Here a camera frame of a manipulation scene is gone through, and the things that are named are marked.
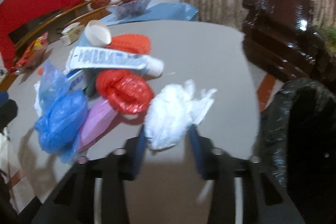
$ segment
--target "box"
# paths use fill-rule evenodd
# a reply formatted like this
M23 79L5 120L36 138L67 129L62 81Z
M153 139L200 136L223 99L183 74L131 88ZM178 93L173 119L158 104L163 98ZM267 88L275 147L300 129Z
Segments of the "box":
M88 69L73 70L66 75L70 82L70 90L84 90L87 88L90 79L93 77L93 73Z
M71 28L66 28L62 34L65 34L60 39L64 46L69 46L75 42L84 31L84 25L71 26Z

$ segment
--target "gray tabletop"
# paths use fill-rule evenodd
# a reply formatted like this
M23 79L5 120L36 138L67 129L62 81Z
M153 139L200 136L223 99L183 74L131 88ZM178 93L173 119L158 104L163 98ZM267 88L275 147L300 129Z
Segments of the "gray tabletop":
M232 156L246 159L252 154L259 112L242 51L241 32L222 25L186 21L127 23L109 29L112 36L140 33L151 39L151 55L165 63L163 75L148 81L156 94L167 84L183 84L188 79L194 80L196 95L201 89L216 88L215 102L199 126L200 134ZM49 60L63 70L72 48L73 45L63 47L54 42L47 50ZM33 130L37 119L33 85L39 79L36 70L28 77L19 76L9 89L19 112L8 129L22 169L36 195L44 201L70 165L62 164L39 147L37 132ZM142 119L141 115L117 116L109 128L111 132L93 145L87 156L101 158L122 147L126 139L137 135ZM125 192L131 223L206 223L211 182L199 178L187 140L156 154L147 150L137 180L126 182ZM237 207L241 207L240 202L238 197Z

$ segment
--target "black plastic bag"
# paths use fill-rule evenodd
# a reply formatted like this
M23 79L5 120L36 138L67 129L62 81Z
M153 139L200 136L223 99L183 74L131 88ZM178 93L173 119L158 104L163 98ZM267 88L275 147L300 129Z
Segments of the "black plastic bag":
M257 153L306 223L336 221L336 96L310 79L285 83L261 114Z
M4 128L17 116L17 104L9 99L6 103L0 106L0 133Z

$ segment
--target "blue plastic sheet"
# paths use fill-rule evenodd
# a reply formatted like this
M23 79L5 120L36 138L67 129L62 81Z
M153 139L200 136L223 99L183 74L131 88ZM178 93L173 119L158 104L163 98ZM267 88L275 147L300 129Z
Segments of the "blue plastic sheet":
M44 64L39 90L43 110L34 128L42 150L59 154L70 162L76 153L78 131L88 114L87 98L82 91L69 92L65 75L49 61Z
M189 3L159 3L148 8L146 12L140 16L116 20L115 16L113 14L110 14L100 19L99 22L101 22L105 26L111 26L122 23L153 20L198 21L198 10ZM76 46L92 47L84 32L77 40Z

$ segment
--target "black metal frame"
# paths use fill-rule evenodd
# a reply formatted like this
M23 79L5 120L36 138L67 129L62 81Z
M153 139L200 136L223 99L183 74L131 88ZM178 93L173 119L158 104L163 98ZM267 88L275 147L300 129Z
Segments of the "black metal frame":
M142 162L146 140L128 139L124 148L98 160L80 158L41 206L32 223L94 223L95 179L103 178L101 219L103 224L129 224L123 180L134 180Z
M196 166L204 180L214 180L208 224L235 224L235 182L242 178L243 224L305 224L299 211L259 157L231 157L201 137L195 125L188 129ZM94 223L95 179L103 178L103 224L129 224L123 180L134 180L145 151L143 127L138 137L99 160L80 158L56 186L33 219L33 224Z
M204 180L215 180L208 224L235 224L234 178L242 178L243 224L305 224L300 212L260 158L231 157L201 137L192 125L188 135L196 166Z

